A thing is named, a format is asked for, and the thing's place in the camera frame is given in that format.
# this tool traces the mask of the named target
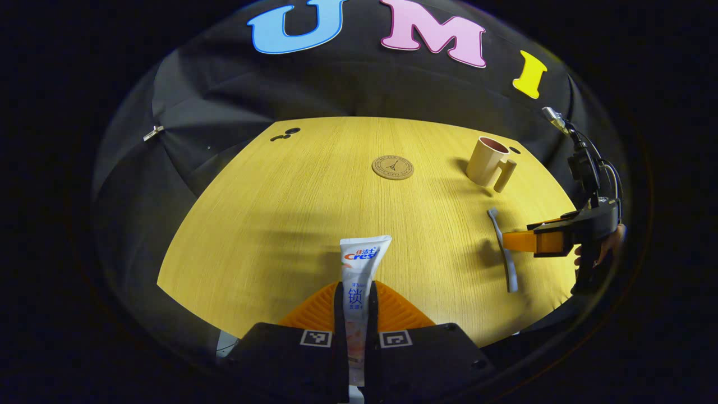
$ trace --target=toothpaste tube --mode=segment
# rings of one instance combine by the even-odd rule
[[[342,239],[342,285],[347,331],[349,384],[364,386],[364,346],[368,320],[368,297],[376,268],[391,243],[391,236]]]

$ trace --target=letter m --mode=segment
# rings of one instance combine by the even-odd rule
[[[448,52],[452,59],[476,68],[486,67],[481,55],[481,34],[486,30],[462,17],[451,17],[440,24],[420,4],[407,0],[381,0],[391,7],[391,33],[381,44],[391,49],[418,50],[414,28],[433,53],[439,53],[452,40],[455,45]]]

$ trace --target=cork coaster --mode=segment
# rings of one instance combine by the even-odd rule
[[[403,180],[414,174],[414,166],[407,159],[399,156],[381,156],[371,163],[371,168],[380,177],[389,180]]]

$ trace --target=beige mug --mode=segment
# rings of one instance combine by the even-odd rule
[[[481,136],[466,166],[466,175],[471,181],[485,187],[495,181],[494,190],[501,192],[516,168],[516,162],[508,156],[506,146],[490,137]]]

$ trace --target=wooden table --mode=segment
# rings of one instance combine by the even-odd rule
[[[271,141],[287,129],[300,132]],[[332,117],[273,124],[214,179],[172,240],[157,285],[212,325],[242,337],[276,323],[316,290],[341,279],[339,240],[390,234],[376,279],[436,323],[455,322],[478,346],[539,320],[569,296],[573,257],[513,252],[518,292],[487,210],[502,231],[574,207],[520,143],[489,134],[518,166],[502,193],[464,174],[479,136],[406,119]],[[405,180],[371,163],[399,155]]]

